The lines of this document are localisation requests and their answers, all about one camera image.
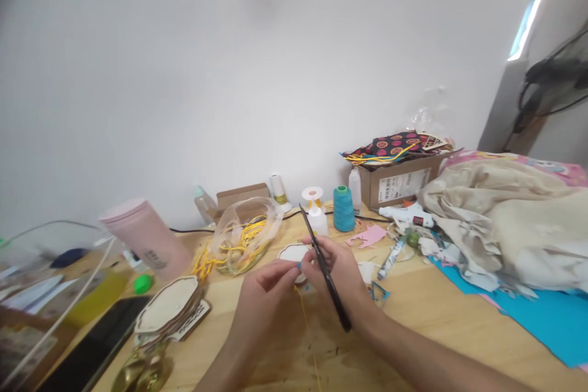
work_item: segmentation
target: left hand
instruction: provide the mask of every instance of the left hand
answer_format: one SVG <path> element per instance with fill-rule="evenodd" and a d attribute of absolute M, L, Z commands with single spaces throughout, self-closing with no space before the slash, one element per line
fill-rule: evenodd
<path fill-rule="evenodd" d="M 263 339 L 280 300 L 300 275 L 297 266 L 298 262 L 276 259 L 245 276 L 227 342 L 255 346 Z"/>

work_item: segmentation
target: cloth pile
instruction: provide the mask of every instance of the cloth pile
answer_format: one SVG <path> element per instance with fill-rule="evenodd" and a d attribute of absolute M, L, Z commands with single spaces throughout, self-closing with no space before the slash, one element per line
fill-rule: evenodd
<path fill-rule="evenodd" d="M 444 169 L 418 200 L 470 282 L 588 292 L 588 189 L 512 160 L 472 160 Z"/>

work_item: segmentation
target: pink thermos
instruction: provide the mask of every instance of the pink thermos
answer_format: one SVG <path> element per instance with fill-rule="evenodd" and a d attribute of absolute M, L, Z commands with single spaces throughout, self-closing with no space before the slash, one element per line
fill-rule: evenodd
<path fill-rule="evenodd" d="M 180 277 L 192 256 L 145 199 L 111 208 L 100 221 L 163 280 Z"/>

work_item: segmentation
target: marker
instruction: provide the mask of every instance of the marker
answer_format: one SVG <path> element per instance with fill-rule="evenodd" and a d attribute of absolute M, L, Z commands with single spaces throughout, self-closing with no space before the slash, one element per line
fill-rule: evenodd
<path fill-rule="evenodd" d="M 400 254 L 400 251 L 402 251 L 402 248 L 404 248 L 404 244 L 408 240 L 408 237 L 411 233 L 412 229 L 407 228 L 404 232 L 404 235 L 396 242 L 396 245 L 390 247 L 390 254 L 388 254 L 388 257 L 380 268 L 380 271 L 378 271 L 378 280 L 382 280 L 388 275 L 388 272 L 392 269 L 392 265 L 394 265 L 396 258 Z"/>

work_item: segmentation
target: window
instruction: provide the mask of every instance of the window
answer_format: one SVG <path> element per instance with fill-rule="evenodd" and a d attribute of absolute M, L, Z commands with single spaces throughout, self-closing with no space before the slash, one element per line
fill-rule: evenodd
<path fill-rule="evenodd" d="M 527 42 L 529 31 L 531 30 L 531 26 L 533 26 L 533 21 L 535 21 L 537 9 L 539 8 L 540 4 L 541 0 L 529 1 L 529 4 L 525 10 L 525 14 L 522 16 L 519 31 L 516 33 L 516 37 L 514 38 L 513 47 L 511 48 L 510 56 L 508 57 L 509 61 L 516 60 L 521 57 L 522 50 L 524 49 L 525 43 Z"/>

